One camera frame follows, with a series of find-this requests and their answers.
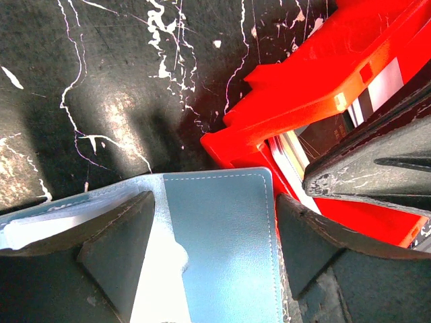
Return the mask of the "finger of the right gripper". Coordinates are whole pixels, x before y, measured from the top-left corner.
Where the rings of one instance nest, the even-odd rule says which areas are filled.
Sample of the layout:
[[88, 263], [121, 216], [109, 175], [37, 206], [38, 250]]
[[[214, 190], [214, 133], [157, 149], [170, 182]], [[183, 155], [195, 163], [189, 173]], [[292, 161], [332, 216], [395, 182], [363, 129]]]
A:
[[430, 214], [430, 88], [365, 124], [305, 172], [313, 197]]

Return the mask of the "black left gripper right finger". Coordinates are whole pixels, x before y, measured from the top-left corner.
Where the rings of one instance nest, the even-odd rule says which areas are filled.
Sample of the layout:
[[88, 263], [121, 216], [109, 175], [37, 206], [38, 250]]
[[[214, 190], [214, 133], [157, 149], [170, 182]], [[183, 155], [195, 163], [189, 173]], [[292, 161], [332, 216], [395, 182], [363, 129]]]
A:
[[277, 227], [303, 322], [429, 322], [430, 254], [348, 229], [286, 194]]

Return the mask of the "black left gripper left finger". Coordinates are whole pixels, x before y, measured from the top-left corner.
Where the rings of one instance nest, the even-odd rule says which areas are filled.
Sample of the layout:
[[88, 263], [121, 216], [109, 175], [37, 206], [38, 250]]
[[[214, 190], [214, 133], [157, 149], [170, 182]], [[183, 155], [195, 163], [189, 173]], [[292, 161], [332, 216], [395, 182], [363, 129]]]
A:
[[5, 226], [2, 322], [129, 322], [155, 213], [143, 191], [78, 224], [28, 219]]

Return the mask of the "red plastic card tray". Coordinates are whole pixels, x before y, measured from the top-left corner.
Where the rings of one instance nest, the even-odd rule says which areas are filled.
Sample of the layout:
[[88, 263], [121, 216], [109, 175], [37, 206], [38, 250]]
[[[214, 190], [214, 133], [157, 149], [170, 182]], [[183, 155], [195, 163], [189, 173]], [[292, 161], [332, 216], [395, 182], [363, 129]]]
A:
[[[223, 168], [269, 168], [275, 194], [297, 200], [268, 139], [346, 111], [394, 58], [408, 82], [430, 58], [429, 35], [429, 1], [338, 1], [335, 13], [289, 58], [247, 76], [251, 92], [224, 115], [225, 128], [204, 135], [201, 144]], [[403, 248], [426, 222], [370, 203], [314, 201], [321, 215]]]

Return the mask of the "blue leather card holder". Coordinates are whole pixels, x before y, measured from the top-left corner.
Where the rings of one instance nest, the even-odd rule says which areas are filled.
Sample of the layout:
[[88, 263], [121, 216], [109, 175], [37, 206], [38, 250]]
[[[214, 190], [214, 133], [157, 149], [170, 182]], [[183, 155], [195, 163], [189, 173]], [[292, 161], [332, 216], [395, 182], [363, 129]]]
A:
[[99, 210], [150, 191], [155, 213], [129, 322], [281, 322], [273, 183], [269, 170], [245, 168], [137, 176], [16, 211], [49, 228], [78, 224]]

